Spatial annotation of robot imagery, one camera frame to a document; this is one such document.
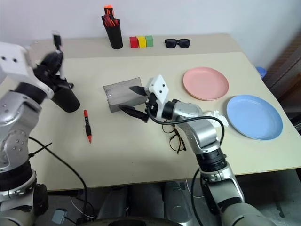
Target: gray connector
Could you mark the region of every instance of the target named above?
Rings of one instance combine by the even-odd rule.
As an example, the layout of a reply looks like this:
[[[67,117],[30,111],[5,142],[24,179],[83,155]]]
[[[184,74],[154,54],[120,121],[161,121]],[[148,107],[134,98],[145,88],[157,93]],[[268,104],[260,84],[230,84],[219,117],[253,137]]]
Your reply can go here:
[[[52,222],[61,225],[64,223],[65,217],[67,216],[68,211],[64,209],[56,209],[52,217]]]

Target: yellow block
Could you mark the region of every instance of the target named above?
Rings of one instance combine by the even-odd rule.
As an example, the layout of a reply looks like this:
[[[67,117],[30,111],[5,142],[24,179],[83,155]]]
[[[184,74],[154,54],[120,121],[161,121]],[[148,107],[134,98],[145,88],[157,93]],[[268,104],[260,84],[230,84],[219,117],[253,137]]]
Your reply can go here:
[[[144,36],[139,36],[137,37],[138,43],[139,43],[139,48],[145,48],[146,47],[146,39]]]

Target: blue object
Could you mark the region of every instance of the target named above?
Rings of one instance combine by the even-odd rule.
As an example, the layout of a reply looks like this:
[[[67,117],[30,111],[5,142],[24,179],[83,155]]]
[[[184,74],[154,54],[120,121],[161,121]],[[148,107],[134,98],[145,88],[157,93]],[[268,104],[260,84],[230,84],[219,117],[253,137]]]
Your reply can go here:
[[[267,74],[267,70],[263,67],[256,67],[257,71],[260,74],[260,77],[263,79],[263,77]]]
[[[227,115],[232,126],[246,137],[272,140],[283,129],[277,110],[265,100],[251,96],[233,97],[227,104]]]

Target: green block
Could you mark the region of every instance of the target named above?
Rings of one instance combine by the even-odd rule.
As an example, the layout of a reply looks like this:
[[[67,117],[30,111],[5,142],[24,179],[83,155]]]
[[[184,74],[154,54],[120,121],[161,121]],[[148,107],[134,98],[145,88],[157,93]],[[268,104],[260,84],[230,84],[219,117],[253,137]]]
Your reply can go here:
[[[146,39],[146,47],[154,46],[154,38],[151,35],[145,36]]]

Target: beige tabletop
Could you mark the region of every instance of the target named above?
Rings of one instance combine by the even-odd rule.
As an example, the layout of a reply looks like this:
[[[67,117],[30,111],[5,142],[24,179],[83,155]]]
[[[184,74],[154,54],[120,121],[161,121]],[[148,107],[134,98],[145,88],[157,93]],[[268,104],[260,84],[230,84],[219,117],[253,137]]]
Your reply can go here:
[[[230,36],[191,36],[189,49],[166,49],[164,38],[154,37],[155,47],[145,49],[130,49],[125,39],[121,50],[109,48],[106,39],[64,40],[64,72],[68,81],[75,84],[80,108],[66,113],[45,100],[31,136],[44,144],[53,142],[50,149],[74,167],[88,187],[191,178],[198,164],[184,135],[188,150],[177,155],[169,147],[170,135],[160,125],[151,120],[144,123],[123,112],[111,113],[103,90],[104,85],[136,77],[145,85],[149,78],[162,74],[170,99],[198,104],[203,111],[219,110],[226,116],[227,102],[241,94],[263,98],[278,110],[284,128],[274,140],[258,141],[241,135],[232,126],[226,128],[221,148],[236,175],[301,166],[299,134]],[[31,56],[37,60],[45,53],[41,50],[50,49],[51,41],[37,42]],[[224,74],[230,84],[228,93],[215,101],[190,96],[182,78],[188,69],[197,66],[212,67]],[[6,79],[0,94],[13,88],[12,83]],[[84,109],[89,112],[92,144],[85,134]],[[29,148],[34,151],[39,147],[30,141]],[[50,190],[82,188],[77,177],[45,151],[31,163],[38,182]]]

